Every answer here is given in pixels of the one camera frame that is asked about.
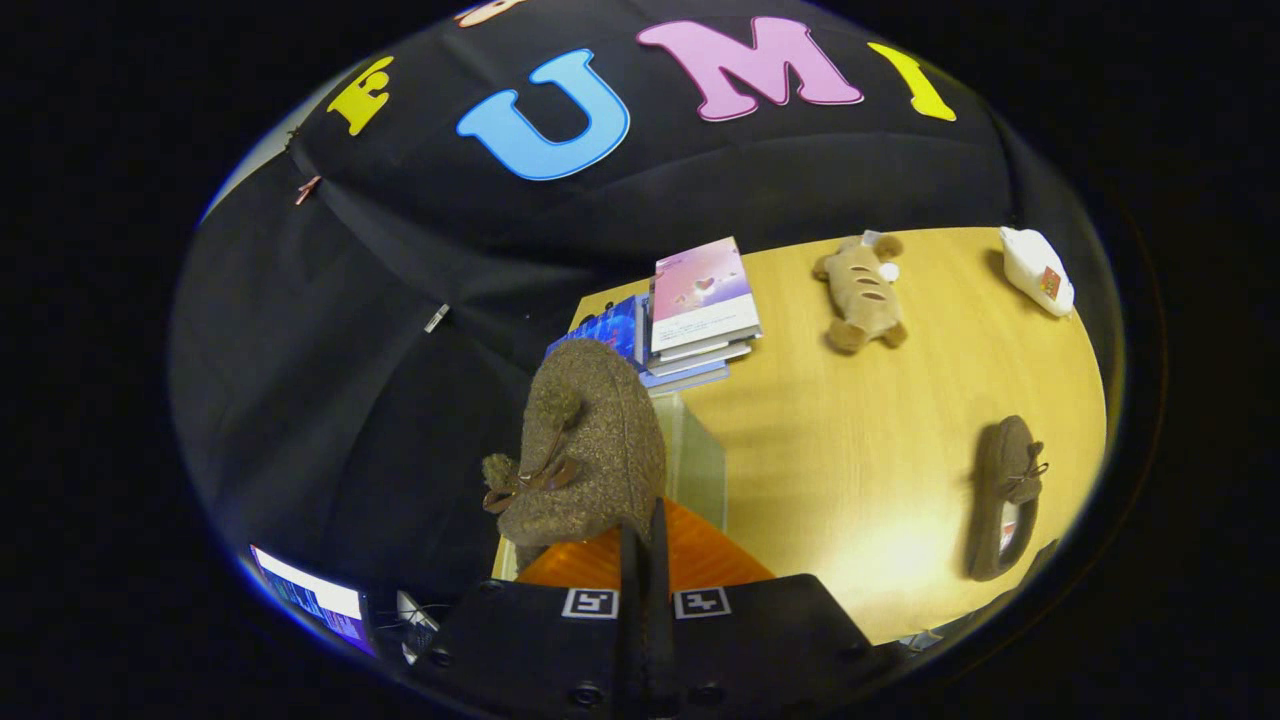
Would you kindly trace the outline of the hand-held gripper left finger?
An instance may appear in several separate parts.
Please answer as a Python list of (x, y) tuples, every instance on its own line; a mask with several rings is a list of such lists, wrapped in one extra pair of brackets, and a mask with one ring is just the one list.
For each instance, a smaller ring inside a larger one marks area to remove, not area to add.
[(453, 719), (643, 717), (643, 606), (623, 533), (620, 589), (488, 579), (440, 624), (406, 683)]

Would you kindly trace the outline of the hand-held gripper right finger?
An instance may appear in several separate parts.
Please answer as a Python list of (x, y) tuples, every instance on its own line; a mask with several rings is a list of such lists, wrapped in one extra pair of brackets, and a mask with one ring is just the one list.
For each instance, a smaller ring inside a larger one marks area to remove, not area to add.
[(778, 577), (662, 498), (653, 518), (650, 697), (658, 717), (842, 719), (901, 666), (812, 574)]

